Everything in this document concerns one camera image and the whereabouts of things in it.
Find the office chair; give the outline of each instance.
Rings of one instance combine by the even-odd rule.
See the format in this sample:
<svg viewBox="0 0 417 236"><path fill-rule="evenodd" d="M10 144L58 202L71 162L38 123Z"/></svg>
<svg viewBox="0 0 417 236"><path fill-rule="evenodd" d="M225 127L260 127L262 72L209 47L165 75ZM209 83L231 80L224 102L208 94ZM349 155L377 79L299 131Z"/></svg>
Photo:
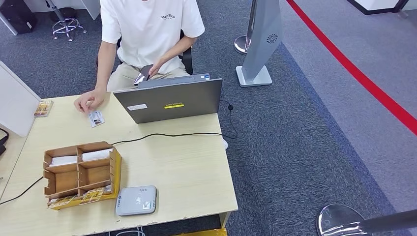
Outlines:
<svg viewBox="0 0 417 236"><path fill-rule="evenodd" d="M68 41L72 41L72 37L69 35L69 33L75 29L82 29L83 33L87 33L87 30L85 30L77 19L75 18L64 18L60 10L55 6L54 2L52 0L45 0L48 7L51 7L52 10L55 12L55 14L58 17L58 22L56 22L52 26L52 35L54 36L54 39L58 39L59 33L65 33L68 37Z"/></svg>
<svg viewBox="0 0 417 236"><path fill-rule="evenodd" d="M184 32L180 33L179 38L182 39L182 37L184 37ZM121 42L121 37L119 38L118 42L117 42L117 48L120 47L120 42ZM192 56L191 56L191 47L189 49L187 49L185 52L182 53L182 55L178 55L178 57L181 59L182 63L185 66L185 71L189 74L192 75L193 74L193 60L192 60ZM95 59L95 64L98 66L98 57L96 57Z"/></svg>

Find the wooden desk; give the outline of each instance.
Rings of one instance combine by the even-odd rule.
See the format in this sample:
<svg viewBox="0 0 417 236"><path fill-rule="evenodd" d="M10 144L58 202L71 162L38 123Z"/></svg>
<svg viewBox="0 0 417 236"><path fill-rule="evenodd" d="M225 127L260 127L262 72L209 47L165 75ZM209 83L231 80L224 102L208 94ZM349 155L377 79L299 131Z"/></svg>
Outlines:
<svg viewBox="0 0 417 236"><path fill-rule="evenodd" d="M0 156L0 199L26 141L26 137L20 137L5 127L1 128L7 130L10 136L5 145L6 151Z"/></svg>
<svg viewBox="0 0 417 236"><path fill-rule="evenodd" d="M75 96L55 98L47 118L37 118L0 202L19 195L42 175L43 152L52 148L139 138L151 133L220 132L217 114L137 125L109 94L100 107L105 124L91 128L75 110ZM220 136L149 137L116 146L122 156L121 187L153 184L155 213L120 217L115 201L46 209L43 179L22 197L0 206L4 235L88 235L220 214L222 226L238 209Z"/></svg>

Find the laptop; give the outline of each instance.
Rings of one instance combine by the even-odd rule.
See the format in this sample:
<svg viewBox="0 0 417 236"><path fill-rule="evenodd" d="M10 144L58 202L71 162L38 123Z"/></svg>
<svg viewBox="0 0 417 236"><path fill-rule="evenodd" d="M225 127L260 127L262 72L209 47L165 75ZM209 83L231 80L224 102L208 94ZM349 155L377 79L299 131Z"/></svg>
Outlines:
<svg viewBox="0 0 417 236"><path fill-rule="evenodd" d="M222 79L199 74L140 82L114 95L139 123L217 113Z"/></svg>

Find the hand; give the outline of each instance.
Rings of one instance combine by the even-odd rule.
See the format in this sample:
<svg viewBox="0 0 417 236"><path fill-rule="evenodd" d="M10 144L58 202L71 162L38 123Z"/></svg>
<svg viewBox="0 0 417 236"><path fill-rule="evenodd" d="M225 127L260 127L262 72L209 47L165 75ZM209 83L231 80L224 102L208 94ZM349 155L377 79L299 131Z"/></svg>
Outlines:
<svg viewBox="0 0 417 236"><path fill-rule="evenodd" d="M157 63L153 64L153 67L149 70L149 78L156 75L163 64L164 62L161 59Z"/></svg>
<svg viewBox="0 0 417 236"><path fill-rule="evenodd" d="M85 114L90 113L104 101L105 95L105 88L96 88L92 91L83 93L79 98L77 98L77 100L74 101L74 106L79 112Z"/></svg>

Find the cardboard box compartment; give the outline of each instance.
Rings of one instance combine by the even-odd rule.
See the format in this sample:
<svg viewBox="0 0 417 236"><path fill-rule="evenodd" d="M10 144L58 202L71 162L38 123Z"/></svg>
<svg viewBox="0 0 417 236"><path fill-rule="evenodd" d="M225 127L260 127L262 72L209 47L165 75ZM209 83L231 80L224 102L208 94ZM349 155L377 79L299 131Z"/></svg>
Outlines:
<svg viewBox="0 0 417 236"><path fill-rule="evenodd" d="M82 161L82 154L112 148L108 158ZM52 158L76 156L77 162L61 166L52 166ZM48 207L61 209L79 205L86 193L101 187L107 187L97 199L90 202L116 198L120 188L121 156L107 142L90 143L71 147L62 147L45 151L44 178L48 186L44 193L48 198Z"/></svg>

